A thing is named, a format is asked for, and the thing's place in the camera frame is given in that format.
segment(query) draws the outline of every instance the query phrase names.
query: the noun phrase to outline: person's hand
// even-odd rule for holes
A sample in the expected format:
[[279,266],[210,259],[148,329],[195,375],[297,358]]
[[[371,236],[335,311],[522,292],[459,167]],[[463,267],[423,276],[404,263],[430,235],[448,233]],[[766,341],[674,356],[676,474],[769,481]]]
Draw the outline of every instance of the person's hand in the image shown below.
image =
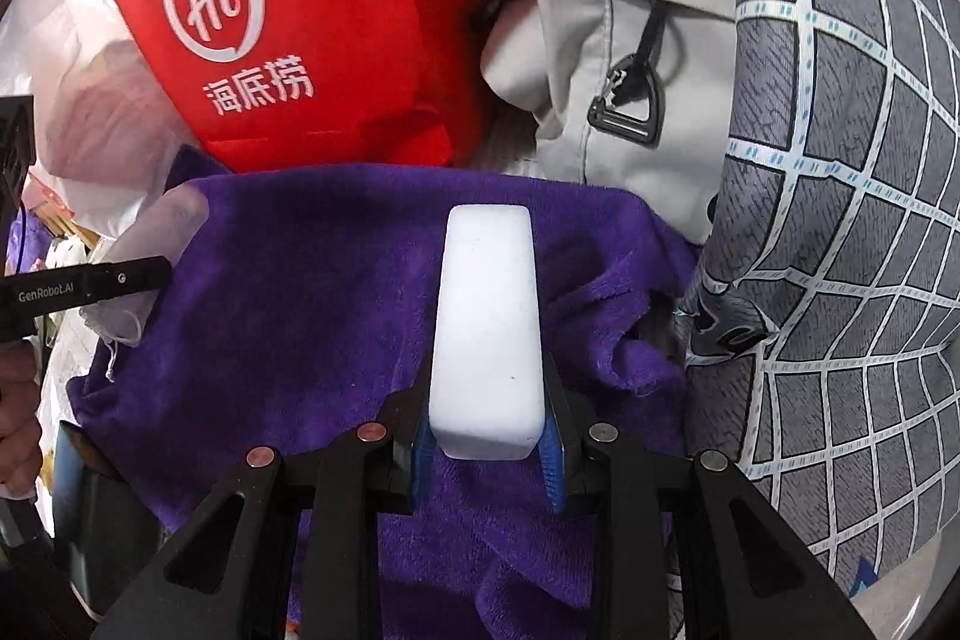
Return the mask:
[[0,351],[0,483],[15,497],[29,495],[40,474],[40,388],[34,346],[23,341]]

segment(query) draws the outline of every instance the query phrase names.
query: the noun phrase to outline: white foam block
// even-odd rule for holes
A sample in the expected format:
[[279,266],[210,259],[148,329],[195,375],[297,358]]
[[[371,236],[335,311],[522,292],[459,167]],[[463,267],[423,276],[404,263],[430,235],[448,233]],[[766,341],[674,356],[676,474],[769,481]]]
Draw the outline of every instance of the white foam block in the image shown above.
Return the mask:
[[430,384],[443,453],[513,461],[544,430],[533,231],[525,207],[454,207],[446,223]]

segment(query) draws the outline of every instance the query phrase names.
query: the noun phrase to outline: black buckle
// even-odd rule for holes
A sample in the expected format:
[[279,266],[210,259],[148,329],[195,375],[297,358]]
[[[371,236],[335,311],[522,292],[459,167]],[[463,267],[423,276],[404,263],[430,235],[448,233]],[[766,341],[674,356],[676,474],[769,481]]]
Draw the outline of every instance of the black buckle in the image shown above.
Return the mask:
[[617,107],[617,89],[623,85],[628,74],[637,73],[634,68],[637,54],[631,53],[618,61],[607,73],[603,91],[595,97],[587,112],[587,122],[594,128],[613,134],[635,145],[655,148],[659,142],[661,128],[664,127],[664,88],[653,66],[646,63],[640,67],[642,95],[646,98],[650,112],[646,118],[634,118],[621,112]]

